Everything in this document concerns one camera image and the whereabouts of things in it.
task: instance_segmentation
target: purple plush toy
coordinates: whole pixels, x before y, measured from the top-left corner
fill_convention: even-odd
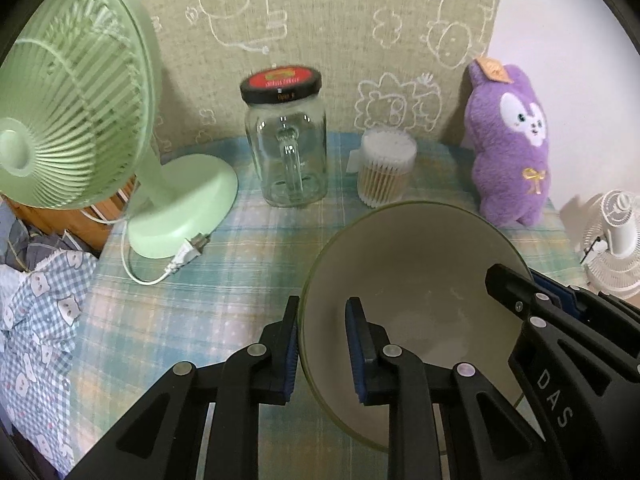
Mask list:
[[[476,151],[472,179],[480,192],[480,214],[495,226],[526,226],[542,216],[549,194],[546,119],[529,78],[504,67],[513,83],[490,80],[477,61],[469,65],[473,92],[465,127]]]

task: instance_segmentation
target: tag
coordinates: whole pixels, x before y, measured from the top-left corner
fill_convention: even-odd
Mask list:
[[[513,79],[509,77],[509,74],[505,70],[504,66],[497,59],[491,57],[476,57],[478,65],[491,81],[497,81],[498,83],[513,83]]]
[[[349,152],[349,161],[347,162],[347,173],[358,173],[360,171],[360,150],[351,150]]]

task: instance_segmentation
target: jar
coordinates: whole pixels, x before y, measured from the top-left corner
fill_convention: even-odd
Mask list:
[[[309,204],[326,195],[326,115],[320,73],[305,66],[258,72],[240,85],[262,195],[273,206]]]

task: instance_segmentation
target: fan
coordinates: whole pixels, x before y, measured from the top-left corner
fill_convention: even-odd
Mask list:
[[[238,179],[209,155],[160,165],[151,144],[160,92],[158,40],[141,0],[45,0],[0,67],[0,191],[78,209],[136,173],[131,247],[174,256],[222,222]]]
[[[590,282],[624,300],[640,292],[639,217],[635,197],[609,191],[591,207],[584,233],[582,262]]]

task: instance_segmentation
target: red label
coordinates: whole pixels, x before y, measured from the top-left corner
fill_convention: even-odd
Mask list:
[[[301,66],[283,66],[258,72],[251,76],[249,85],[254,88],[282,88],[305,82],[313,73],[308,68]]]

